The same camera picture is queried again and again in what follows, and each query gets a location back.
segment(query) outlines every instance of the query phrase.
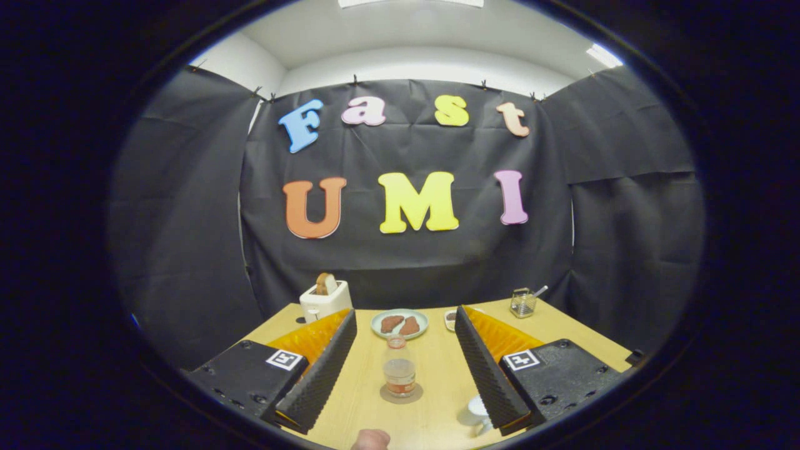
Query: white cup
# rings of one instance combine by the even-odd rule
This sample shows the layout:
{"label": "white cup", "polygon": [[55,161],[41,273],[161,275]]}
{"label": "white cup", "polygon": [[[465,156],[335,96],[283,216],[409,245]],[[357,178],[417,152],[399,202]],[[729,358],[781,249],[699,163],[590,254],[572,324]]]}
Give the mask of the white cup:
{"label": "white cup", "polygon": [[458,413],[458,422],[468,427],[473,427],[474,437],[478,437],[492,429],[492,421],[489,419],[486,407],[483,406],[481,396],[473,397]]}

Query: black foam pad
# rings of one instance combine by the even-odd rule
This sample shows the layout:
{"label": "black foam pad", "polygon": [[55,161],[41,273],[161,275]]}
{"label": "black foam pad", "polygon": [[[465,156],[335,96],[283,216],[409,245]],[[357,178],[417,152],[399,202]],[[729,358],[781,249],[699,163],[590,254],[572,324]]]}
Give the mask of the black foam pad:
{"label": "black foam pad", "polygon": [[312,429],[334,389],[355,340],[356,331],[353,310],[342,321],[319,360],[286,397],[278,402],[273,412],[276,423],[303,434]]}
{"label": "black foam pad", "polygon": [[531,411],[503,375],[463,307],[456,312],[455,334],[492,425],[502,435],[545,421],[538,410]]}

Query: letter m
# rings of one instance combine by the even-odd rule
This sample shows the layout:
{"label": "letter m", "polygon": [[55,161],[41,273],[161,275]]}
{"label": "letter m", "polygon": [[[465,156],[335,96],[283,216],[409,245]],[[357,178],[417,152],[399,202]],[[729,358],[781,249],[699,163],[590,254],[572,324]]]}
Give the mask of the letter m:
{"label": "letter m", "polygon": [[450,185],[454,181],[449,172],[433,172],[428,175],[422,190],[417,192],[408,177],[402,173],[383,174],[378,177],[386,189],[386,221],[381,223],[381,233],[403,233],[406,223],[400,218],[400,210],[406,214],[411,227],[418,231],[430,210],[425,226],[431,231],[454,230],[458,219],[453,215]]}

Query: ceiling light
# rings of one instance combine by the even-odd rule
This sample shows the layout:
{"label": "ceiling light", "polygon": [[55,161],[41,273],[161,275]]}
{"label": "ceiling light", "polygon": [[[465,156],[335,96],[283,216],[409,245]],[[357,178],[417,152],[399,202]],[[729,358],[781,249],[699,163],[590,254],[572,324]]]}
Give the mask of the ceiling light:
{"label": "ceiling light", "polygon": [[592,58],[597,59],[599,62],[605,64],[606,67],[611,68],[622,65],[622,61],[620,61],[616,56],[612,55],[608,50],[597,44],[593,44],[592,48],[587,50],[586,53],[588,53]]}
{"label": "ceiling light", "polygon": [[[388,1],[393,1],[393,0],[339,0],[339,7],[345,9],[345,8],[350,8],[351,6],[359,6],[359,5],[366,5],[368,3],[378,3],[378,2],[388,2]],[[459,5],[475,6],[477,8],[483,8],[483,0],[424,0],[424,1],[456,3]]]}

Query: white ceiling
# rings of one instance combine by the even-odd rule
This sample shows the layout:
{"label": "white ceiling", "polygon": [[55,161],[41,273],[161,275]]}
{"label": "white ceiling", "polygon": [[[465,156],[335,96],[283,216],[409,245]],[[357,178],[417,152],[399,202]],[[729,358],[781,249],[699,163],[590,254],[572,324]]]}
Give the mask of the white ceiling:
{"label": "white ceiling", "polygon": [[394,46],[446,46],[501,54],[574,79],[606,69],[592,42],[511,0],[483,8],[431,0],[392,0],[341,9],[336,0],[301,0],[242,32],[287,70],[319,59]]}

